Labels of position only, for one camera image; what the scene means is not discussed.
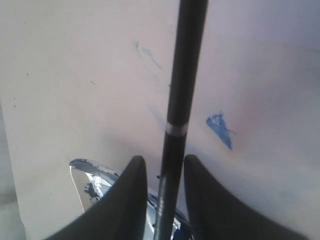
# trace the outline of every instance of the silver band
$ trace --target silver band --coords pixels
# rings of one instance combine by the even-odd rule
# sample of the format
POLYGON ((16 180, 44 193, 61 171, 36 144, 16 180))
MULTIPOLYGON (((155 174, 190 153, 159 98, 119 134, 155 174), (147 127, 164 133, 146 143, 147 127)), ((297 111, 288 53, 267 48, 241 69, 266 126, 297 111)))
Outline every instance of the silver band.
POLYGON ((172 135, 174 137, 182 137, 187 134, 188 123, 182 126, 173 126, 169 122, 167 122, 165 126, 165 131, 167 134, 172 135))

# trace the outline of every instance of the reflective metal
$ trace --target reflective metal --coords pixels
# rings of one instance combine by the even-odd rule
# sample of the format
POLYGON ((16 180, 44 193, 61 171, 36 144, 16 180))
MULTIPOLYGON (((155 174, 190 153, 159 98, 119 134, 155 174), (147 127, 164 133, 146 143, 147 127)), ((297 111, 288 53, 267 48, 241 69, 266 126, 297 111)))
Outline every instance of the reflective metal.
MULTIPOLYGON (((101 199, 117 181, 121 172, 103 167, 92 160, 75 159, 69 164, 71 176, 78 192, 83 211, 87 211, 101 199)), ((148 190, 144 240, 153 240, 158 198, 148 190)), ((184 214, 176 209, 172 226, 171 240, 192 239, 189 222, 184 214)))

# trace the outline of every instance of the floor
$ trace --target floor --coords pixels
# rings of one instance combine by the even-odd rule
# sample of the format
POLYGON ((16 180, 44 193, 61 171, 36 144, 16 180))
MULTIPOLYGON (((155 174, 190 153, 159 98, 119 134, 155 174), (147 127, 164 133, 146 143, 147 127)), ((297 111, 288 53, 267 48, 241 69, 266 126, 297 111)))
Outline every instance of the floor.
POLYGON ((25 240, 0 104, 0 239, 25 240))

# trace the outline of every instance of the black pole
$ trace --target black pole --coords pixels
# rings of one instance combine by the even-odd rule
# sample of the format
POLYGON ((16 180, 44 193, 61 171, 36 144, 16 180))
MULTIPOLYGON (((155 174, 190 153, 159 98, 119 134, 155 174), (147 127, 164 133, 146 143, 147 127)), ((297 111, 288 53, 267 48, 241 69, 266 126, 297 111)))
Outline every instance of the black pole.
POLYGON ((180 0, 154 240, 172 233, 207 5, 180 0))

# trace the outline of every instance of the white wall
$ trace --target white wall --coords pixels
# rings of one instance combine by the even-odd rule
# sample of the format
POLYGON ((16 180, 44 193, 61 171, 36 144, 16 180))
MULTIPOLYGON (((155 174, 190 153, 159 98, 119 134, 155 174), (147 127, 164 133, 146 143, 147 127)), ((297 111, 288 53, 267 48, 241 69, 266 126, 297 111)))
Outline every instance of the white wall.
MULTIPOLYGON (((253 208, 318 239, 320 54, 312 19, 319 6, 237 2, 210 3, 187 152, 253 208), (273 25, 267 25, 270 14, 273 25), (206 125, 219 111, 236 133, 232 150, 206 125)), ((0 97, 20 215, 31 239, 81 214, 68 169, 74 158, 123 169, 141 154, 156 188, 175 3, 4 5, 0 97)), ((183 191, 179 205, 184 208, 183 191)))

